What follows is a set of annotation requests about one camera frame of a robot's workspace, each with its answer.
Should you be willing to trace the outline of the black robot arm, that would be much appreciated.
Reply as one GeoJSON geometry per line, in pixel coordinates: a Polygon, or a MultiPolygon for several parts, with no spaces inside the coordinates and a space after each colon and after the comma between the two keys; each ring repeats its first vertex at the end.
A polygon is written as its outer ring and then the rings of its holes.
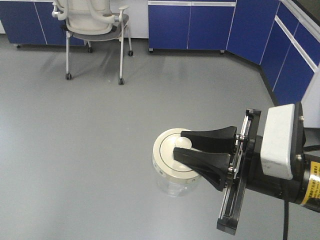
{"type": "Polygon", "coordinates": [[[241,130],[182,131],[190,148],[177,146],[173,158],[205,178],[224,198],[216,227],[234,235],[246,189],[318,212],[318,145],[306,145],[300,102],[269,108],[263,135],[261,111],[248,108],[241,130]]]}

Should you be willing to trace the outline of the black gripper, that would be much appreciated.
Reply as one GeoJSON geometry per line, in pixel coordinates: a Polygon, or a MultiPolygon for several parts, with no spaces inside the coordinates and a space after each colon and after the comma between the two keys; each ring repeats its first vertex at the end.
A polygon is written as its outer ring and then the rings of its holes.
{"type": "Polygon", "coordinates": [[[217,229],[234,235],[246,189],[284,201],[283,235],[289,231],[289,204],[301,204],[308,185],[308,162],[303,148],[306,141],[304,116],[295,108],[292,129],[290,165],[293,178],[285,180],[263,173],[258,126],[261,112],[248,108],[241,133],[236,126],[208,131],[181,131],[191,141],[191,149],[175,147],[173,158],[205,178],[216,190],[226,193],[217,220],[217,229]]]}

